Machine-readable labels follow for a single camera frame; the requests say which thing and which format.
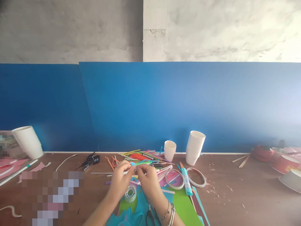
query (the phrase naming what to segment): glue stick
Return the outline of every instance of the glue stick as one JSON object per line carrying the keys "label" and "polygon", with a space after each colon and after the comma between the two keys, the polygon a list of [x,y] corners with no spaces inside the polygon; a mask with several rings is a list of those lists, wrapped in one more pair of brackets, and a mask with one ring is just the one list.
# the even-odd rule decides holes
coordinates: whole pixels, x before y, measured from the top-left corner
{"label": "glue stick", "polygon": [[186,171],[185,168],[182,168],[181,171],[182,171],[182,175],[184,177],[184,186],[185,186],[186,194],[188,196],[192,196],[192,190],[191,190],[191,186],[190,186],[190,182],[189,182],[187,171]]}

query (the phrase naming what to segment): gray wall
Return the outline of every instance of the gray wall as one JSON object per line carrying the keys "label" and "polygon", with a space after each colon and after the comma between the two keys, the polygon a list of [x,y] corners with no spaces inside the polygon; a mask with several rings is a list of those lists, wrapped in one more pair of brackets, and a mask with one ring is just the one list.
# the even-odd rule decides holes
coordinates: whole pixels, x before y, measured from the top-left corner
{"label": "gray wall", "polygon": [[142,61],[141,0],[0,2],[0,63]]}
{"label": "gray wall", "polygon": [[301,62],[299,0],[144,0],[144,61]]}

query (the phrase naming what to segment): blue board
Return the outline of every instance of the blue board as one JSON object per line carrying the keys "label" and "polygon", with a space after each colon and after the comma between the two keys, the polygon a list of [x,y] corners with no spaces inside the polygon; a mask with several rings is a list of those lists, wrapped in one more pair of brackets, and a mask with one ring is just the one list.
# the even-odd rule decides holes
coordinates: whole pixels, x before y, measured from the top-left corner
{"label": "blue board", "polygon": [[97,151],[79,65],[0,64],[0,130],[33,126],[44,151]]}
{"label": "blue board", "polygon": [[249,152],[285,139],[301,145],[301,64],[80,62],[100,151],[185,152],[191,130],[203,152]]}

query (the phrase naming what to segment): finger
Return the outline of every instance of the finger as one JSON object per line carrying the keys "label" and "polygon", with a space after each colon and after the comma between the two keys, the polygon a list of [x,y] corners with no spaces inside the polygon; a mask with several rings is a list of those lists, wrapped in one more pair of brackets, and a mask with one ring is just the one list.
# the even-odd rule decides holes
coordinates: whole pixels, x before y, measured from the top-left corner
{"label": "finger", "polygon": [[153,167],[148,164],[141,164],[141,165],[138,165],[137,167],[141,168],[146,173],[150,170],[153,170]]}
{"label": "finger", "polygon": [[134,171],[135,171],[135,166],[131,166],[130,169],[129,169],[129,171],[128,171],[128,173],[123,177],[123,179],[125,181],[130,181],[131,178],[132,178],[132,175],[133,175]]}
{"label": "finger", "polygon": [[131,164],[127,164],[127,163],[123,163],[122,165],[118,166],[118,169],[122,170],[122,172],[128,170],[129,168],[131,168]]}
{"label": "finger", "polygon": [[138,179],[140,181],[143,181],[146,178],[146,176],[144,175],[144,172],[142,170],[142,167],[141,167],[142,165],[137,166],[137,174],[138,174]]}
{"label": "finger", "polygon": [[118,163],[117,167],[121,166],[121,165],[123,165],[125,163],[130,164],[127,160],[122,160],[121,162]]}

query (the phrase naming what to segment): stack of paper cups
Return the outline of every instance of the stack of paper cups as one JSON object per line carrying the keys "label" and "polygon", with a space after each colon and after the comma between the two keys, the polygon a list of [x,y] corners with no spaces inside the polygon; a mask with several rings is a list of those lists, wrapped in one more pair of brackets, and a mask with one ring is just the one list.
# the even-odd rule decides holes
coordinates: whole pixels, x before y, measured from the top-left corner
{"label": "stack of paper cups", "polygon": [[165,141],[164,143],[164,158],[168,161],[172,161],[173,156],[176,153],[177,145],[173,141]]}
{"label": "stack of paper cups", "polygon": [[37,159],[43,155],[42,145],[32,126],[24,126],[12,130],[22,150],[31,158]]}
{"label": "stack of paper cups", "polygon": [[198,131],[191,131],[186,148],[186,162],[194,165],[200,156],[205,141],[205,134]]}

